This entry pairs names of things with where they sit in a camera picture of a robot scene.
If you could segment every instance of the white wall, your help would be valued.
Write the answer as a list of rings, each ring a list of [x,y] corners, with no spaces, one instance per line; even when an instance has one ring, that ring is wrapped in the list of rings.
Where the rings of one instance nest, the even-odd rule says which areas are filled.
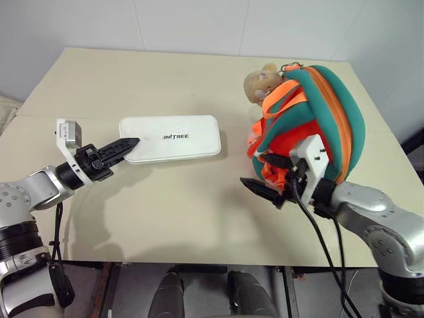
[[[349,60],[403,141],[424,125],[423,14],[422,0],[0,0],[0,93],[25,100],[65,46]]]

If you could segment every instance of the beige table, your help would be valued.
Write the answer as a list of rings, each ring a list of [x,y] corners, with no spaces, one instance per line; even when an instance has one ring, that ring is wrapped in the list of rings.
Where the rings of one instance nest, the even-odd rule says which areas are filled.
[[[253,176],[246,134],[258,116],[243,77],[274,60],[68,49],[0,137],[0,180],[16,180],[64,161],[54,142],[56,117],[77,117],[83,142],[101,147],[119,137],[122,117],[212,114],[220,155],[132,166],[78,190],[64,202],[64,256],[70,260],[326,266],[313,229],[293,204],[282,211],[239,182]],[[367,125],[364,154],[350,181],[378,187],[424,214],[424,188],[349,64],[321,62],[346,83]],[[53,209],[34,213],[44,242]],[[336,264],[332,222],[317,217]],[[343,231],[349,266],[374,266],[366,245]]]

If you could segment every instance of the robotic arm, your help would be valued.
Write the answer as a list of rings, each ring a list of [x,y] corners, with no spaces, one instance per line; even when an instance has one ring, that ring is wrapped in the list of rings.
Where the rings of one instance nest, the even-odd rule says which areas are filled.
[[[139,142],[122,138],[101,149],[92,144],[81,148],[76,122],[58,120],[57,128],[57,144],[67,162],[0,183],[0,318],[63,317],[74,291],[62,265],[43,246],[30,212],[53,207],[84,184],[112,176],[110,167]]]
[[[335,217],[370,247],[382,280],[382,295],[392,315],[424,317],[424,217],[398,207],[380,190],[323,178],[328,157],[317,135],[290,152],[292,163],[273,154],[263,155],[263,159],[280,168],[291,168],[287,183],[292,178],[299,181],[302,202],[312,204],[322,217]],[[289,188],[280,194],[262,182],[241,181],[277,208],[285,200],[293,200]]]

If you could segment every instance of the white case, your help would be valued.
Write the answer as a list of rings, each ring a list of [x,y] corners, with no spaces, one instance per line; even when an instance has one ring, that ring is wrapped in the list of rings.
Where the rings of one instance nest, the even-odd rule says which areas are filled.
[[[209,157],[221,151],[217,120],[211,115],[127,117],[121,138],[138,137],[125,156],[131,164]]]

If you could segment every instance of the black cable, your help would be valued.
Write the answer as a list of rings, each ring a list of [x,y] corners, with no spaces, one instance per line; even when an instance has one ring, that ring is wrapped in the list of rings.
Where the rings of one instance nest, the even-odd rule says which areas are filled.
[[[341,266],[342,266],[341,284],[342,284],[343,290],[346,291],[346,264],[345,264],[345,252],[343,250],[342,232],[340,230],[339,222],[337,222],[335,217],[333,217],[333,222],[334,222],[334,226],[336,227],[337,239],[339,241],[340,260],[341,260]],[[342,305],[344,312],[349,316],[349,318],[351,318],[352,314],[349,312],[349,310],[346,307],[346,301],[345,301],[345,296],[343,295],[343,292],[340,292],[340,304]]]
[[[56,206],[56,220],[54,223],[54,240],[49,243],[50,246],[53,246],[52,252],[52,262],[56,259],[56,254],[58,255],[58,262],[62,264],[62,253],[60,252],[60,223],[62,222],[62,214],[64,211],[64,205],[62,202],[58,203]]]
[[[319,242],[321,243],[321,246],[323,247],[325,257],[327,258],[327,262],[330,265],[330,271],[333,274],[333,277],[334,277],[341,293],[343,294],[343,297],[347,300],[348,304],[350,305],[352,310],[355,312],[355,315],[358,318],[362,318],[361,314],[359,313],[359,311],[357,310],[357,308],[353,304],[353,301],[350,299],[349,295],[346,293],[346,291],[344,290],[344,288],[343,288],[343,286],[342,286],[342,284],[339,280],[339,276],[337,275],[336,268],[334,267],[333,261],[331,260],[329,250],[327,248],[327,245],[325,244],[323,235],[321,234],[321,230],[319,229],[317,222],[312,217],[312,215],[310,214],[310,212],[307,210],[306,206],[303,204],[302,200],[300,199],[299,192],[297,191],[297,180],[295,178],[293,178],[293,180],[291,182],[291,190],[293,192],[293,196],[295,197],[297,204],[300,206],[300,209],[303,211],[305,216],[308,218],[309,222],[311,222],[313,228],[315,229],[315,232],[317,233]]]

